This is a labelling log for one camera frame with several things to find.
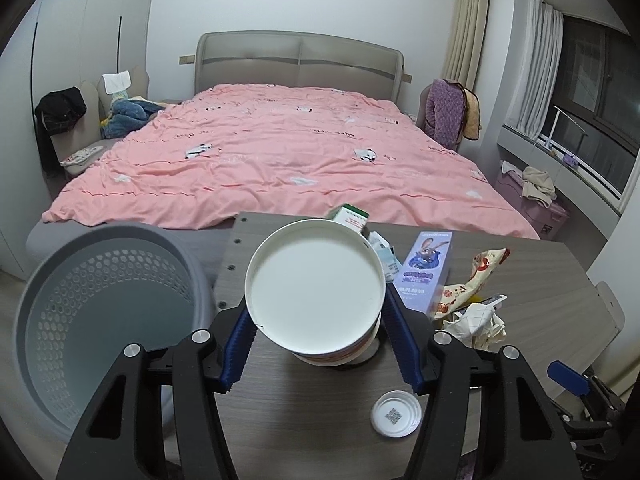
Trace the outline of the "blue garment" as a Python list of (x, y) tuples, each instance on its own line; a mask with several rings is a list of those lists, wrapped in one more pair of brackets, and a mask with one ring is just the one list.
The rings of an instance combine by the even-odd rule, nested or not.
[(146, 99), (118, 99), (112, 103), (107, 118), (101, 122), (102, 138), (124, 138), (129, 133), (140, 130), (165, 108), (165, 104)]

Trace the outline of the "beige curtain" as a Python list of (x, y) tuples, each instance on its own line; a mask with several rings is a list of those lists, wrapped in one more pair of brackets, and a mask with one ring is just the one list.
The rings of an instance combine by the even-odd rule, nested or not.
[(473, 90), (482, 54), (490, 0), (456, 0), (442, 78)]

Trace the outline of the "red patterned snack wrapper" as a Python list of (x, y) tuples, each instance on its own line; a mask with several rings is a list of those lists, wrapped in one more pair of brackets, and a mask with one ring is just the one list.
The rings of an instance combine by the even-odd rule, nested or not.
[(472, 260), (471, 274), (465, 283), (446, 285), (435, 310), (433, 320), (441, 320), (457, 310), (466, 307), (477, 296), (491, 274), (510, 256), (509, 248), (491, 249), (480, 252)]

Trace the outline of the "white sheer curtain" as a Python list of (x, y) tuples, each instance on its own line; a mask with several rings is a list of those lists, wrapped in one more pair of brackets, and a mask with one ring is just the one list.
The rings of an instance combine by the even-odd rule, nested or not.
[(541, 134), (558, 74), (563, 14), (544, 0), (529, 0), (526, 55), (518, 92), (516, 128), (535, 140)]

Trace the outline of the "grey upholstered headboard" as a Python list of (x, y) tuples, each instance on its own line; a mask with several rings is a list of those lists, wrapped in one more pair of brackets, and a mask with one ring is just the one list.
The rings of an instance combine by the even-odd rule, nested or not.
[(396, 103), (404, 64), (398, 50), (350, 38), (280, 30), (208, 32), (196, 47), (194, 91), (217, 84), (280, 84)]

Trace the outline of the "pink bed quilt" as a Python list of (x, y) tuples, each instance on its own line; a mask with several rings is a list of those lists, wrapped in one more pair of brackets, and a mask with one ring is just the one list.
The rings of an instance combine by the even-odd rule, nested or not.
[(202, 230), (241, 212), (532, 238), (474, 162), (398, 107), (358, 92), (220, 84), (162, 110), (65, 185), (47, 223), (137, 221)]

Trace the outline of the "pink storage box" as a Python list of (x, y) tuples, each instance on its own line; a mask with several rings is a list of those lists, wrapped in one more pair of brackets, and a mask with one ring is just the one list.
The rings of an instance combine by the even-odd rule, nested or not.
[(570, 218), (568, 211), (556, 200), (546, 207), (539, 200), (524, 197), (523, 180), (514, 171), (499, 174), (495, 189), (532, 225), (542, 240), (554, 240)]

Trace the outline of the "green white medicine box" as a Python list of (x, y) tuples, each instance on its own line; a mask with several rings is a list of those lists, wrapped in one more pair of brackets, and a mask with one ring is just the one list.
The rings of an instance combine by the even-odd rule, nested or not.
[(367, 226), (369, 214), (351, 204), (343, 204), (331, 209), (326, 218), (361, 234)]

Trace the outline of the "purple toothpaste box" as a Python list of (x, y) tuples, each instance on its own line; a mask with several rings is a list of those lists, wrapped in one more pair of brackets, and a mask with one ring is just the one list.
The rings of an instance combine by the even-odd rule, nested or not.
[(422, 231), (393, 281), (409, 310), (434, 318), (449, 274), (451, 232)]

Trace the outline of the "grey perforated trash basket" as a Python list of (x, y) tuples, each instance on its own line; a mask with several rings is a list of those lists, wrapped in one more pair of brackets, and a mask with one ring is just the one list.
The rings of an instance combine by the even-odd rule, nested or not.
[(178, 344), (214, 317), (201, 263), (168, 232), (113, 223), (45, 258), (14, 321), (14, 362), (38, 424), (70, 440), (93, 393), (127, 344)]

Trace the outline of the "white wardrobe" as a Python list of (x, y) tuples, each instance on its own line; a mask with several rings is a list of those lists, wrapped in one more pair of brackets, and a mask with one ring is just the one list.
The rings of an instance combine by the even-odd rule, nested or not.
[(36, 0), (1, 55), (1, 269), (27, 278), (51, 203), (32, 112), (47, 93), (144, 66), (151, 0)]

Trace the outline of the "beige cloth on box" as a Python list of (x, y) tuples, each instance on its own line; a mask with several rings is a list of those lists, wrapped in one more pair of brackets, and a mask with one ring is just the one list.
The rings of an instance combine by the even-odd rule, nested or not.
[(527, 166), (522, 172), (522, 196), (549, 208), (556, 200), (555, 186), (548, 172)]

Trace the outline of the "yellow brown garment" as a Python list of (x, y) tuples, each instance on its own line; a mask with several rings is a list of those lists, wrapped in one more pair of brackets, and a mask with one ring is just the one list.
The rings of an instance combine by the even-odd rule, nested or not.
[(480, 117), (480, 100), (470, 89), (464, 88), (465, 118), (462, 136), (466, 140), (477, 141), (482, 131), (482, 118)]

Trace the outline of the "white paper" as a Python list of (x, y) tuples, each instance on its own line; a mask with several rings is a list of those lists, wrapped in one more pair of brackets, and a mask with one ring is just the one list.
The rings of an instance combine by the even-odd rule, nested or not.
[(506, 339), (506, 323), (489, 304), (470, 304), (452, 321), (442, 322), (442, 330), (476, 350), (489, 350)]

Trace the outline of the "white instant noodle cup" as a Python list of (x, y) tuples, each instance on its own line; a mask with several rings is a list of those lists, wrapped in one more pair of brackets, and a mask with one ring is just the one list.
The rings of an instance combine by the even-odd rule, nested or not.
[(271, 233), (250, 258), (244, 280), (258, 330), (297, 359), (323, 367), (346, 365), (368, 351), (385, 292), (371, 244), (326, 219), (295, 221)]

